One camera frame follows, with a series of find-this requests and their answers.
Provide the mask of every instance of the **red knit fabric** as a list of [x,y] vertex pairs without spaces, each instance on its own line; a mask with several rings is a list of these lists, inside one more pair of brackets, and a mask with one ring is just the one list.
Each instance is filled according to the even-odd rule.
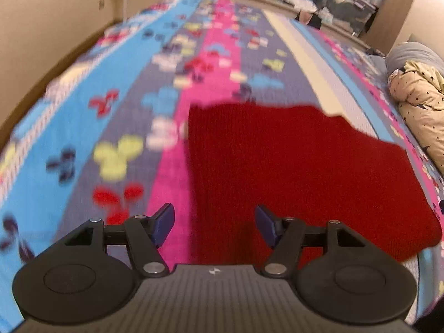
[[440,241],[406,152],[342,117],[311,106],[192,107],[188,140],[194,263],[263,263],[257,204],[313,226],[341,220],[399,261]]

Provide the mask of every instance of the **pink stripe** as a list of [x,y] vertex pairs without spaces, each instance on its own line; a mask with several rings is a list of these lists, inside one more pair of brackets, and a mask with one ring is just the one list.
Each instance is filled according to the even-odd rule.
[[[233,92],[239,90],[239,83],[230,80],[230,73],[240,69],[240,48],[235,44],[236,39],[224,33],[224,30],[231,28],[233,24],[232,16],[234,4],[229,0],[218,0],[212,22],[220,28],[208,29],[198,55],[205,64],[213,65],[214,70],[203,73],[202,83],[194,82],[190,88],[181,92],[174,116],[177,126],[188,119],[191,104],[210,105],[232,101]],[[208,54],[207,47],[215,43],[222,45],[229,55],[218,57]],[[230,60],[231,66],[219,67],[220,58]],[[147,208],[147,215],[151,216],[166,202],[175,207],[174,228],[160,250],[169,267],[176,263],[190,262],[192,206],[186,154],[186,143],[182,140],[173,149],[163,152]]]
[[[370,91],[373,98],[378,102],[379,106],[381,107],[382,111],[386,112],[388,116],[390,116],[391,108],[390,105],[385,101],[385,99],[378,98],[381,96],[381,94],[384,94],[383,91],[379,90],[376,86],[370,84],[368,79],[361,73],[361,71],[356,68],[351,62],[348,61],[347,57],[343,54],[343,52],[336,46],[335,42],[331,41],[328,37],[322,34],[323,39],[331,46],[333,52],[342,59],[342,61],[356,74],[356,76],[359,77],[359,79],[363,82],[363,84],[366,86],[366,88]],[[438,192],[435,189],[435,186],[433,184],[433,180],[431,177],[429,177],[425,171],[423,170],[423,167],[425,165],[421,161],[421,158],[417,152],[417,148],[409,141],[409,138],[404,132],[404,128],[401,127],[399,122],[397,120],[390,120],[391,125],[397,130],[400,136],[403,137],[404,143],[406,145],[406,151],[409,153],[408,157],[410,159],[410,162],[412,166],[415,166],[417,168],[417,179],[421,180],[423,182],[423,186],[425,187],[425,193],[428,193],[429,195],[429,201],[433,204],[435,204],[436,207],[439,206],[440,200],[438,199]],[[444,240],[444,221],[440,219],[440,215],[435,211],[435,216],[440,221],[441,230],[443,232],[443,238]]]

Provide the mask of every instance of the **white logo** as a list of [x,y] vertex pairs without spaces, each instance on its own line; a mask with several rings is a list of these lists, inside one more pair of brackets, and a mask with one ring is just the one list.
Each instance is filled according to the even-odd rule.
[[219,274],[220,272],[221,272],[221,270],[219,268],[212,268],[209,270],[209,273],[212,275]]

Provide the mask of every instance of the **colorful striped bed sheet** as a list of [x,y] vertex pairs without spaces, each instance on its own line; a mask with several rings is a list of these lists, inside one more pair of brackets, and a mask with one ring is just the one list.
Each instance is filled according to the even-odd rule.
[[[161,254],[170,266],[190,262],[189,106],[245,101],[314,105],[405,148],[441,219],[443,179],[364,53],[230,0],[165,0],[109,29],[49,84],[3,151],[0,332],[22,321],[18,269],[91,217],[119,224],[171,202],[176,223]],[[108,252],[129,263],[125,249]],[[442,252],[405,263],[420,288],[410,322],[444,290]]]

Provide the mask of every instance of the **bed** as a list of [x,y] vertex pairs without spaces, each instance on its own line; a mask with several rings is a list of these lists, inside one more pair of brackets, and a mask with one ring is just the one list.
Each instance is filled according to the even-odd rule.
[[[165,0],[110,28],[49,84],[3,151],[0,331],[22,321],[11,293],[18,269],[91,217],[120,224],[171,202],[161,254],[170,266],[190,262],[189,106],[248,101],[314,105],[400,145],[440,219],[443,179],[363,52],[230,0]],[[419,286],[410,323],[444,290],[442,249],[405,262]],[[108,253],[128,262],[125,250]]]

